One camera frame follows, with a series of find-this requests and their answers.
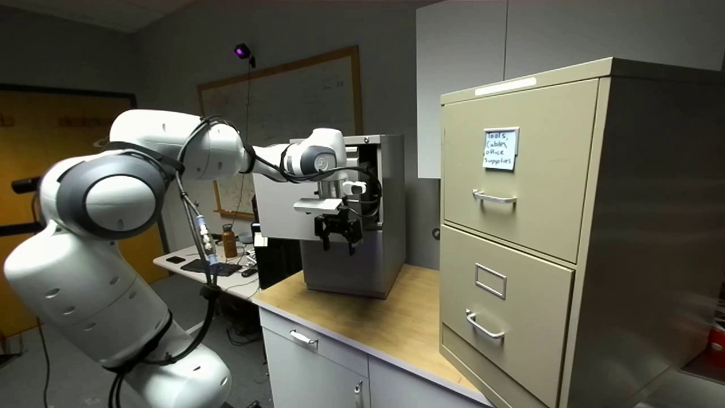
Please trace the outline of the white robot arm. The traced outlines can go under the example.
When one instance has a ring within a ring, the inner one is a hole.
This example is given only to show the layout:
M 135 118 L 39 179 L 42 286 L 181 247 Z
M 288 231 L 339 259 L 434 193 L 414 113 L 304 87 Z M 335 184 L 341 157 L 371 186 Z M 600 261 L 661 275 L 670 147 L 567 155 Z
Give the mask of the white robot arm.
M 230 369 L 175 322 L 117 242 L 153 225 L 166 190 L 185 179 L 322 181 L 341 168 L 345 137 L 332 128 L 256 147 L 221 121 L 130 109 L 101 151 L 42 174 L 46 227 L 6 257 L 4 276 L 28 309 L 113 375 L 108 408 L 121 408 L 125 388 L 148 408 L 220 408 Z

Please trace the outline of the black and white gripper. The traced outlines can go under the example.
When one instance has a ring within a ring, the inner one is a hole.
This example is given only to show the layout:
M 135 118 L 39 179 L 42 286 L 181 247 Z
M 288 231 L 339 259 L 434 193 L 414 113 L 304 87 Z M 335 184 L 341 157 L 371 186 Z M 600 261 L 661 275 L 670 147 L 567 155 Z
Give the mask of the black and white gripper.
M 339 169 L 322 179 L 293 208 L 312 219 L 312 236 L 323 250 L 331 250 L 331 242 L 347 242 L 348 257 L 353 257 L 362 237 L 362 194 L 365 181 L 352 169 Z

